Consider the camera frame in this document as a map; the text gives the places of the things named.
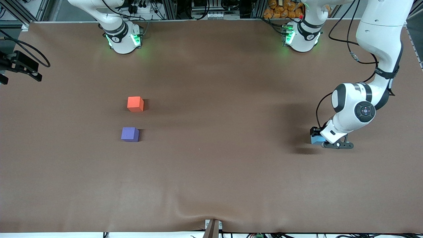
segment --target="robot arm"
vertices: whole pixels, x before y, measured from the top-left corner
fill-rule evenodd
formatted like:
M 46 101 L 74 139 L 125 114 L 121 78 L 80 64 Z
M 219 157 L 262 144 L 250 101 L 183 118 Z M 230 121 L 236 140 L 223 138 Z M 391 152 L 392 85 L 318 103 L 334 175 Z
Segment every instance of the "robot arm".
M 403 8 L 399 9 L 395 0 L 368 1 L 356 38 L 363 49 L 379 57 L 379 67 L 375 69 L 376 76 L 371 83 L 343 83 L 333 91 L 332 106 L 336 114 L 320 132 L 329 143 L 334 144 L 348 133 L 369 124 L 376 110 L 386 104 L 399 69 L 401 30 L 413 1 L 401 3 Z
M 304 18 L 299 22 L 292 21 L 291 25 L 294 34 L 286 41 L 296 51 L 307 52 L 317 44 L 320 30 L 328 17 L 326 5 L 341 5 L 350 3 L 353 0 L 301 0 L 306 6 Z
M 122 6 L 124 0 L 68 0 L 93 16 L 106 32 L 106 38 L 119 54 L 127 54 L 141 47 L 142 34 L 140 27 L 131 21 L 124 21 L 118 14 L 100 12 L 99 9 L 116 8 Z

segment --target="green led light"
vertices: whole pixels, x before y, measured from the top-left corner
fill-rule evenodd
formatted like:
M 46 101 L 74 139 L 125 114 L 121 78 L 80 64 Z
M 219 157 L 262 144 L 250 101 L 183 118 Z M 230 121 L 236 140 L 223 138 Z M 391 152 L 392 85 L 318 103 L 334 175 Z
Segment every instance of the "green led light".
M 106 35 L 107 41 L 109 42 L 109 46 L 112 47 L 112 43 L 110 42 L 109 36 Z
M 131 38 L 132 38 L 132 41 L 134 42 L 134 44 L 136 46 L 140 45 L 140 37 L 138 35 L 134 36 L 134 35 L 131 34 Z
M 292 43 L 292 39 L 294 39 L 294 36 L 295 36 L 295 31 L 294 31 L 294 30 L 292 30 L 292 31 L 289 33 L 289 35 L 286 37 L 286 43 L 287 43 L 287 44 Z
M 319 36 L 320 36 L 320 33 L 316 36 L 316 41 L 314 42 L 314 44 L 317 44 L 317 42 L 319 41 Z

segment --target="orange cube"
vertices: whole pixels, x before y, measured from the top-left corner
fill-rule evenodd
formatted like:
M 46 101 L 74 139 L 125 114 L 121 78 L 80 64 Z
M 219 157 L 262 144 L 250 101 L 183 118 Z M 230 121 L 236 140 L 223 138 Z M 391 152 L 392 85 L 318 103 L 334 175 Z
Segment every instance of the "orange cube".
M 144 111 L 144 100 L 141 97 L 128 97 L 127 107 L 132 112 Z

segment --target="table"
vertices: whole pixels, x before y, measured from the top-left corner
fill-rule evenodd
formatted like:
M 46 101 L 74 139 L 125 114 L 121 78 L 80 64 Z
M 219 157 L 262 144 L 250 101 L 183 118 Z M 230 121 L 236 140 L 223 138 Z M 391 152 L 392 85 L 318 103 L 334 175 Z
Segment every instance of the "table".
M 355 148 L 308 144 L 318 101 L 374 69 L 328 39 L 334 23 L 297 53 L 261 21 L 154 22 L 128 55 L 97 24 L 31 24 L 20 39 L 52 67 L 0 88 L 0 230 L 422 232 L 423 74 L 405 28 L 397 96 Z M 326 100 L 320 120 L 333 114 Z

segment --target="cable connector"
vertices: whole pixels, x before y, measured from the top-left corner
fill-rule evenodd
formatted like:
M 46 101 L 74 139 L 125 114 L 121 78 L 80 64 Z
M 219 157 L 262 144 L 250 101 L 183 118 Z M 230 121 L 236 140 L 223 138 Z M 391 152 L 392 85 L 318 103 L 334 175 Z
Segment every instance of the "cable connector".
M 350 55 L 355 61 L 359 62 L 358 56 L 356 54 L 354 54 L 354 52 L 350 52 Z
M 282 25 L 281 28 L 292 30 L 293 27 L 292 27 L 292 25 Z

